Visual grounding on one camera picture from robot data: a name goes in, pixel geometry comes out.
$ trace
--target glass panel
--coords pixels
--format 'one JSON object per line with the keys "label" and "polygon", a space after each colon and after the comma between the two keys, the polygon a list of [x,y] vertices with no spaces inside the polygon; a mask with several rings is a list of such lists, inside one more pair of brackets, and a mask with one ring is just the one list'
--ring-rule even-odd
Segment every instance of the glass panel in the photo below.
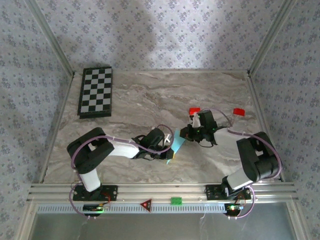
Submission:
{"label": "glass panel", "polygon": [[30,240],[293,240],[285,203],[256,204],[245,218],[223,214],[37,214]]}

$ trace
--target blue object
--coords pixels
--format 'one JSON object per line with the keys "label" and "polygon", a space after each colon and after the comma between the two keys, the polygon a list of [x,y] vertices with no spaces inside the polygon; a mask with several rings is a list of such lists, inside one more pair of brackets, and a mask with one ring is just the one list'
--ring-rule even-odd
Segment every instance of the blue object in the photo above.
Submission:
{"label": "blue object", "polygon": [[[185,142],[185,139],[180,137],[180,129],[176,129],[174,132],[174,140],[173,144],[171,146],[171,149],[173,150],[174,154],[178,152],[179,148],[182,146],[182,144]],[[166,164],[168,164],[171,161],[171,159],[168,159],[166,161]]]}

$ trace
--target wall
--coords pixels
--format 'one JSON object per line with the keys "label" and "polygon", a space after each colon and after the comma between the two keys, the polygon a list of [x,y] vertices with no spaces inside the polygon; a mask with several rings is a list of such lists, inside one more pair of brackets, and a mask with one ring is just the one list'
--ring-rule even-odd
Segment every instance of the wall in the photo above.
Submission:
{"label": "wall", "polygon": [[72,68],[248,69],[282,0],[38,0]]}
{"label": "wall", "polygon": [[320,3],[298,0],[254,84],[272,137],[294,181],[307,222],[320,239]]}
{"label": "wall", "polygon": [[13,239],[69,77],[23,0],[0,4],[0,239]]}

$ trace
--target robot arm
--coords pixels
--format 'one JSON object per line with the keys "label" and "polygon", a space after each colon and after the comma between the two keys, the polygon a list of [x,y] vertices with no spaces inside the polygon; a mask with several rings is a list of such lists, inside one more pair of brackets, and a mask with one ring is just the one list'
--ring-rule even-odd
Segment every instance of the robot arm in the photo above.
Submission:
{"label": "robot arm", "polygon": [[237,135],[227,127],[218,127],[212,112],[202,110],[190,116],[191,123],[180,131],[180,137],[200,143],[206,140],[211,146],[219,145],[234,152],[241,160],[242,168],[222,179],[221,190],[227,198],[237,195],[245,186],[278,172],[278,160],[274,152],[262,141],[272,146],[265,132],[254,135]]}
{"label": "robot arm", "polygon": [[[90,193],[101,186],[96,167],[106,157],[122,156],[129,159],[168,160],[174,156],[174,151],[171,148],[168,149],[170,146],[165,145],[165,134],[159,128],[154,128],[148,135],[132,138],[131,142],[136,144],[130,144],[129,140],[109,141],[105,132],[100,127],[96,127],[68,145],[67,151],[70,157],[72,158],[76,150],[87,141],[90,141],[92,146],[88,143],[80,149],[74,158],[73,167],[78,172],[85,189]],[[150,153],[137,145],[154,151],[168,150],[162,153]]]}

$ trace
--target red object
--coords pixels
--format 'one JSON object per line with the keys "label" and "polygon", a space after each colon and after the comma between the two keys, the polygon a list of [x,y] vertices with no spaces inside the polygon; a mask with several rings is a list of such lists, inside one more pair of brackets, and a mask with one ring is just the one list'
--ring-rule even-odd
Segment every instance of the red object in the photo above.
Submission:
{"label": "red object", "polygon": [[246,111],[242,108],[235,108],[233,109],[233,114],[235,115],[240,115],[240,116],[244,116],[246,113]]}
{"label": "red object", "polygon": [[197,112],[200,112],[200,107],[190,107],[189,109],[189,115],[192,116],[193,114],[196,114]]}
{"label": "red object", "polygon": [[151,201],[152,199],[149,199],[147,201],[144,201],[143,203],[140,203],[140,205],[146,209],[149,213],[150,213],[150,210],[151,210]]}

